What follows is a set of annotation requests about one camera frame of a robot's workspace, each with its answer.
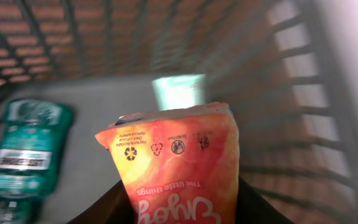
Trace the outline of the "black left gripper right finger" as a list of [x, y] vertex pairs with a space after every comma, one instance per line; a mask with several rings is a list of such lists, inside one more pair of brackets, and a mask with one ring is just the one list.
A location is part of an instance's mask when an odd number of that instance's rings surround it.
[[235, 224], [294, 224], [239, 177]]

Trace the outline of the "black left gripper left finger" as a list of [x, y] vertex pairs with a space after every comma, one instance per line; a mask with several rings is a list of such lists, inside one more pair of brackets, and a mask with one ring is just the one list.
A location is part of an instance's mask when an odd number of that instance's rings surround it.
[[92, 206], [67, 224], [134, 224], [135, 214], [120, 180]]

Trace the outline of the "orange tissue packet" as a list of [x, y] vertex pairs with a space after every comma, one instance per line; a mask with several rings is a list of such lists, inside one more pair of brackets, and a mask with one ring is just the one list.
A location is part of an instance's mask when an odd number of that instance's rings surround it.
[[234, 223], [239, 131], [226, 103], [125, 115], [96, 139], [136, 223]]

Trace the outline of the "teal Listerine mouthwash bottle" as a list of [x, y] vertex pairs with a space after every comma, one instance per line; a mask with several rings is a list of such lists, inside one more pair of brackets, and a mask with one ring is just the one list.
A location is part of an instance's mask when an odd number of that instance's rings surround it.
[[0, 223], [33, 223], [55, 190], [74, 112], [36, 99], [12, 100], [0, 143]]

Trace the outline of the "light teal snack packet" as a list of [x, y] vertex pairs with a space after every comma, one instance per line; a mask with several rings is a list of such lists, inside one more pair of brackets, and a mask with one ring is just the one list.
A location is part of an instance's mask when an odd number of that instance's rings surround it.
[[159, 110], [189, 108], [205, 103], [205, 74], [162, 77], [152, 81]]

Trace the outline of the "grey plastic mesh basket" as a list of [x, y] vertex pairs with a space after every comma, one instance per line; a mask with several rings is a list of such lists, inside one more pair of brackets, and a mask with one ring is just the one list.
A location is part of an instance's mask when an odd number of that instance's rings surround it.
[[96, 135], [159, 110], [152, 81], [205, 74], [239, 131], [239, 177], [293, 223], [358, 223], [358, 111], [317, 1], [0, 1], [0, 143], [12, 100], [74, 112], [33, 223], [121, 180]]

